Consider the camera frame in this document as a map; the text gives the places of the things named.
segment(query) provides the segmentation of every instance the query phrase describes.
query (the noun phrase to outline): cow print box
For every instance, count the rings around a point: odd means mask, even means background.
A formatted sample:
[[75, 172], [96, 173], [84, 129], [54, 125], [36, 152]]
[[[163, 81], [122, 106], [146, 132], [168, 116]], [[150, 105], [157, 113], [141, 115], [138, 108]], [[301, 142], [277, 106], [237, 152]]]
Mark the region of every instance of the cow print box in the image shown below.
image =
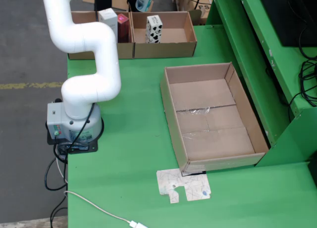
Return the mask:
[[145, 42], [148, 44], [160, 43], [162, 28], [163, 24], [158, 15], [148, 16]]

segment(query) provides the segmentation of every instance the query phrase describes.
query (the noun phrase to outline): white box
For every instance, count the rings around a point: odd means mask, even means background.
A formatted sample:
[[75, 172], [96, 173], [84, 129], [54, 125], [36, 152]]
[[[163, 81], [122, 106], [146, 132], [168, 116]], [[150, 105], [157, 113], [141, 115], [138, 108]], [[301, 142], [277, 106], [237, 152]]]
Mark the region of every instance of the white box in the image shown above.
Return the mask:
[[148, 16], [145, 42], [148, 44], [160, 43], [162, 28], [163, 24], [158, 15]]
[[98, 12], [99, 22], [107, 24], [113, 30], [115, 39], [118, 42], [118, 16], [112, 8], [104, 9]]

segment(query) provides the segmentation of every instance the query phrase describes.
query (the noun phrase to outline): small carton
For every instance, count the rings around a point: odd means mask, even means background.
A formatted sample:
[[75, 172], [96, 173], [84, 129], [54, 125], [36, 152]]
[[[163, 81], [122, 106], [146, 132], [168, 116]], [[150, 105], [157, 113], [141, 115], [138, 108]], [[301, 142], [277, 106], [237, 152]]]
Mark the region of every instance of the small carton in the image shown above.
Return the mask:
[[118, 15], [118, 43], [129, 42], [129, 18], [123, 14]]
[[148, 44], [160, 43], [162, 28], [163, 24], [158, 15], [148, 16], [145, 42]]
[[113, 30], [115, 39], [118, 42], [118, 16], [112, 8], [101, 10], [98, 12], [99, 22], [107, 24]]
[[268, 152], [231, 63], [167, 67], [160, 88], [183, 174], [255, 165]]

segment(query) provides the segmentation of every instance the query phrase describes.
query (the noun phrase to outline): yellow floor line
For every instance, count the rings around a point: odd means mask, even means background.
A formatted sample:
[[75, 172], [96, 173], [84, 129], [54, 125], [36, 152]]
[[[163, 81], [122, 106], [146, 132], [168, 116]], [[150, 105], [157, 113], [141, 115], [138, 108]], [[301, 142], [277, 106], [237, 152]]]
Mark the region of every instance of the yellow floor line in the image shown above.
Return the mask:
[[50, 82], [50, 83], [18, 83], [18, 84], [0, 84], [0, 90], [20, 90], [25, 88], [59, 88], [63, 82]]

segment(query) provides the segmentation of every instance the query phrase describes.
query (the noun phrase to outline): white container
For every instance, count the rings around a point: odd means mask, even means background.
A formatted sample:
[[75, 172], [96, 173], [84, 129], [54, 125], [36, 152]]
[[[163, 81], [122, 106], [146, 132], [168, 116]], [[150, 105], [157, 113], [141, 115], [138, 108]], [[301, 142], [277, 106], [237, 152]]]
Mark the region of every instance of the white container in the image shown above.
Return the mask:
[[137, 0], [135, 2], [135, 7], [140, 12], [147, 12], [150, 8], [152, 0]]
[[112, 8], [104, 9], [98, 12], [99, 22], [107, 24], [113, 30], [115, 39], [118, 43], [118, 16], [114, 13]]

